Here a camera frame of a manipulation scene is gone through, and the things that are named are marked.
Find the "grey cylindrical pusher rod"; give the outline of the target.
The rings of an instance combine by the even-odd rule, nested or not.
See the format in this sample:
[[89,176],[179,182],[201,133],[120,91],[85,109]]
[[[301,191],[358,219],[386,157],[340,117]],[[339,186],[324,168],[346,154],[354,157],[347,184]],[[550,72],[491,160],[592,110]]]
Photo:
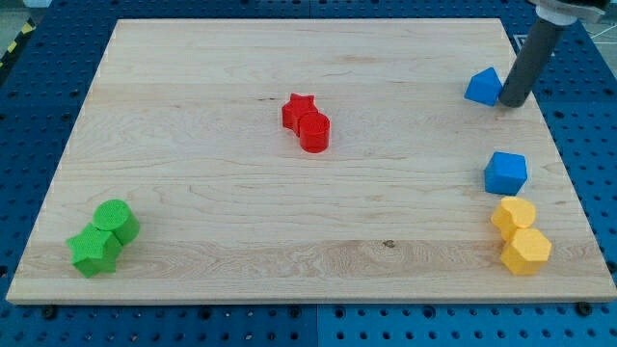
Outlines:
[[566,29],[541,17],[536,19],[503,84],[498,98],[501,104],[510,108],[524,105]]

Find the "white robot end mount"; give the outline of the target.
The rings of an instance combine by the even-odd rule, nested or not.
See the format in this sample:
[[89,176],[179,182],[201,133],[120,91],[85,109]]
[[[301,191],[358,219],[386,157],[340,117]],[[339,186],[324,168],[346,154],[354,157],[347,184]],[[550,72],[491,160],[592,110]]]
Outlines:
[[608,8],[608,0],[528,0],[542,19],[558,26],[574,24],[578,19],[598,22]]

